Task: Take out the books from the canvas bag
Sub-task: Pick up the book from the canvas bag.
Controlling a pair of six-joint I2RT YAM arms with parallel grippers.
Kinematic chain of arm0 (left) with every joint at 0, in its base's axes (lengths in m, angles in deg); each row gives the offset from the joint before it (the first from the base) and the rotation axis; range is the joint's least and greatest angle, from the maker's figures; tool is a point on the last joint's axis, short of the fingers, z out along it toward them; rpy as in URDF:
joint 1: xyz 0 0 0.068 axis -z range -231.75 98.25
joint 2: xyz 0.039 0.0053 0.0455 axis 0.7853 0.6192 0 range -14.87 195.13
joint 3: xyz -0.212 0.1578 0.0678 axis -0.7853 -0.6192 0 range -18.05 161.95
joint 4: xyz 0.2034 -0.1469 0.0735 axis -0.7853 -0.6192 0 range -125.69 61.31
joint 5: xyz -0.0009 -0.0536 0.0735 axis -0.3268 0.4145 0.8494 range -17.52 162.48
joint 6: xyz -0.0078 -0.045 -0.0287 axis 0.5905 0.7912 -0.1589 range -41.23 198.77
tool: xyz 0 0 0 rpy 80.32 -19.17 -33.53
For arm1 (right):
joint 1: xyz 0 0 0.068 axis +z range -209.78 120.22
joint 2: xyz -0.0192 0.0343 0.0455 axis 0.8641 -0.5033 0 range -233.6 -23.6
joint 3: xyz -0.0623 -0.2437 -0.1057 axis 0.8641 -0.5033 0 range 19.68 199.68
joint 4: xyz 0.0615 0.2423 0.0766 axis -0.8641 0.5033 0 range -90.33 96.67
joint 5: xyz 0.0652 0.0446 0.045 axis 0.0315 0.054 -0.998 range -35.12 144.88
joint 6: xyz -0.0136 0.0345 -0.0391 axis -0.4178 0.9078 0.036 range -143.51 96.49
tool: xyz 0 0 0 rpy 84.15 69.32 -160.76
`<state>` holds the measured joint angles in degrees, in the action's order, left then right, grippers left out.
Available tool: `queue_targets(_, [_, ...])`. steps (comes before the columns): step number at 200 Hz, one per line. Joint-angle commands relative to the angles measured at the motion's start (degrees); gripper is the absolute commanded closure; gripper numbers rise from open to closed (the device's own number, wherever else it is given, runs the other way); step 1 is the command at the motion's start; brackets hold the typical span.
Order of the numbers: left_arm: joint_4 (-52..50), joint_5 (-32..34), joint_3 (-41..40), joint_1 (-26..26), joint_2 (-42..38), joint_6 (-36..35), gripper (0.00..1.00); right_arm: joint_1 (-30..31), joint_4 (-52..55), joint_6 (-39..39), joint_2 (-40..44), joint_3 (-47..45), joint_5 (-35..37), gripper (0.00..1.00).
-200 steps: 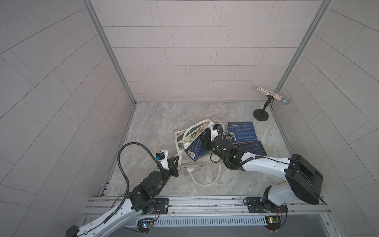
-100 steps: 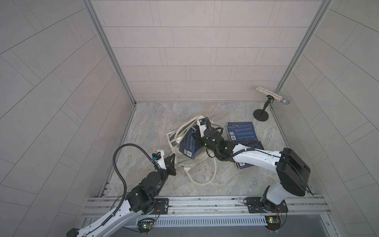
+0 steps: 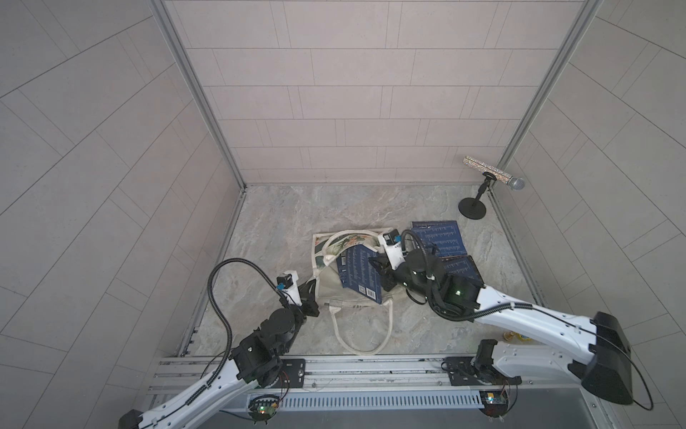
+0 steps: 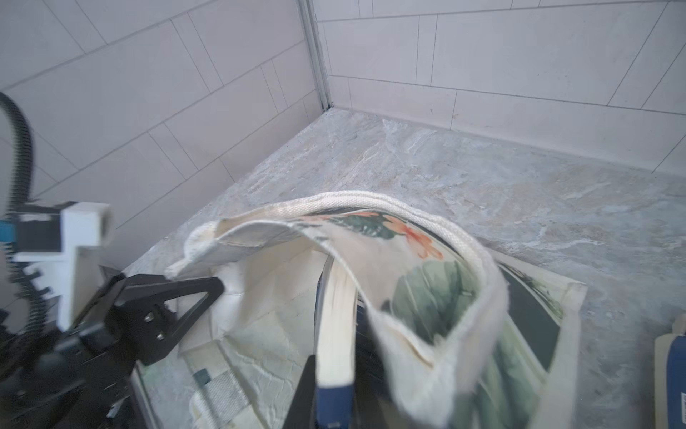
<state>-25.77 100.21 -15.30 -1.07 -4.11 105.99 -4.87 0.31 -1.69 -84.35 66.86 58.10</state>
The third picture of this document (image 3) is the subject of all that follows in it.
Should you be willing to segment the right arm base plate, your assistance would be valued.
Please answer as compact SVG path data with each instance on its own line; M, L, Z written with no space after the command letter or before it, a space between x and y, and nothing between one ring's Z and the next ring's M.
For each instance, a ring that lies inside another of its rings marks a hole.
M519 376L509 377L496 369L493 352L498 345L496 340L482 340L473 357L446 357L441 369L448 373L452 386L518 386L522 383Z

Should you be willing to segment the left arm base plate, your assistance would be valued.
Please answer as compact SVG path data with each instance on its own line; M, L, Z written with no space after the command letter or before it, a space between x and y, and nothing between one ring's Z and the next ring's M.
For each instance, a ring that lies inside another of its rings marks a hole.
M264 389L302 388L305 382L305 359L282 359L257 378Z

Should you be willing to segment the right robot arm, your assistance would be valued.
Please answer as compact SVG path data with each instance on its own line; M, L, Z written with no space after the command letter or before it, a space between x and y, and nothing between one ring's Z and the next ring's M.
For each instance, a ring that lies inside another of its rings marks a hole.
M510 329L550 346L566 361L561 371L589 393L619 405L635 402L631 347L616 317L546 309L508 296L478 280L447 272L411 230L379 235L382 255L371 264L385 286L420 294L437 316L454 323L479 322Z

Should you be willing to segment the floral canvas tote bag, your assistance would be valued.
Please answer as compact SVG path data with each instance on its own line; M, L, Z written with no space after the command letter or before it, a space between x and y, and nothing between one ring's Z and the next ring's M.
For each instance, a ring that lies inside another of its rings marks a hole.
M380 353L391 339L394 325L392 294L382 289L382 280L370 263L372 257L383 256L380 239L390 228L344 230L317 233L313 236L312 263L316 282L315 300L328 309L334 334L349 353L373 356ZM337 314L343 309L376 309L378 316L387 316L387 332L376 346L357 348L347 343L339 328Z

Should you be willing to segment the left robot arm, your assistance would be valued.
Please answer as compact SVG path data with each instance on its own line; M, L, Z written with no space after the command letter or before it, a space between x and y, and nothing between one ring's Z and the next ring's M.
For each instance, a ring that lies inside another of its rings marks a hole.
M230 323L214 296L214 283L220 270L230 264L254 269L277 294L282 306L233 346ZM298 284L293 273L273 281L257 264L240 257L220 262L207 280L207 297L227 334L225 351L214 371L201 377L182 393L162 405L142 412L132 409L120 417L120 428L198 428L218 414L235 398L257 387L275 384L283 371L282 357L289 353L309 316L319 316L315 301L316 279Z

